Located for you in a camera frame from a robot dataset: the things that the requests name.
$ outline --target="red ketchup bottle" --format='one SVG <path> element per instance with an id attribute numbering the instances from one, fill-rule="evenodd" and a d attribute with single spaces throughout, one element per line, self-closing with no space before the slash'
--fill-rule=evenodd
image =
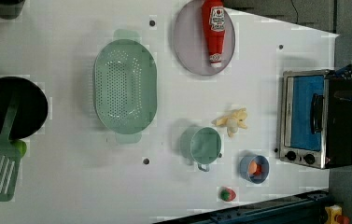
<path id="1" fill-rule="evenodd" d="M 221 0 L 205 0 L 202 5 L 202 24 L 212 67 L 222 66 L 225 36 L 225 10 Z"/>

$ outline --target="gray plate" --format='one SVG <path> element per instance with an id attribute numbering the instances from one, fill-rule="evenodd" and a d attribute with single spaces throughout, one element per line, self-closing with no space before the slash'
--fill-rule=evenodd
<path id="1" fill-rule="evenodd" d="M 225 39 L 222 53 L 222 66 L 213 68 L 208 60 L 208 49 L 202 27 L 203 0 L 192 0 L 178 14 L 173 33 L 176 54 L 181 63 L 197 75 L 214 75 L 228 66 L 234 52 L 234 28 L 228 13 L 225 12 Z"/>

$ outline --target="green spatula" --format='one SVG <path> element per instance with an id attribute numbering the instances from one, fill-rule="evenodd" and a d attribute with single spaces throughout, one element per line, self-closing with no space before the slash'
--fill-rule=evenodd
<path id="1" fill-rule="evenodd" d="M 20 151 L 9 143 L 9 135 L 18 105 L 19 96 L 14 94 L 11 97 L 0 134 L 0 202 L 8 202 L 13 198 L 21 162 Z"/>

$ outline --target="small toy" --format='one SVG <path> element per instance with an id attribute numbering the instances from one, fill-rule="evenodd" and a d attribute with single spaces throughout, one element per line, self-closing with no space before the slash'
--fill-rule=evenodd
<path id="1" fill-rule="evenodd" d="M 262 173 L 262 166 L 252 161 L 248 167 L 248 173 L 251 175 L 260 175 Z"/>
<path id="2" fill-rule="evenodd" d="M 327 222 L 325 224 L 349 224 L 350 218 L 342 215 L 342 207 L 334 205 L 331 207 L 325 207 L 327 211 Z"/>
<path id="3" fill-rule="evenodd" d="M 219 197 L 225 202 L 230 202 L 236 198 L 236 193 L 232 189 L 222 188 Z"/>
<path id="4" fill-rule="evenodd" d="M 217 119 L 217 126 L 226 126 L 228 128 L 228 136 L 233 137 L 239 128 L 247 129 L 245 125 L 245 119 L 247 118 L 247 112 L 245 108 L 242 108 L 236 112 L 233 112 L 230 116 L 225 116 L 221 119 Z"/>

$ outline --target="black cable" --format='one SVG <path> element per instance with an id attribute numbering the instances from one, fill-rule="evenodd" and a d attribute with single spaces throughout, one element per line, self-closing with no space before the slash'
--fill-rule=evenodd
<path id="1" fill-rule="evenodd" d="M 338 0 L 333 0 L 333 33 L 336 34 L 338 26 Z"/>
<path id="2" fill-rule="evenodd" d="M 298 18 L 299 18 L 299 15 L 298 15 L 298 10 L 297 10 L 297 8 L 295 7 L 295 5 L 294 5 L 294 0 L 291 0 L 291 4 L 292 4 L 292 6 L 294 7 L 294 9 L 295 9 L 295 12 L 297 13 L 297 24 L 298 24 Z"/>

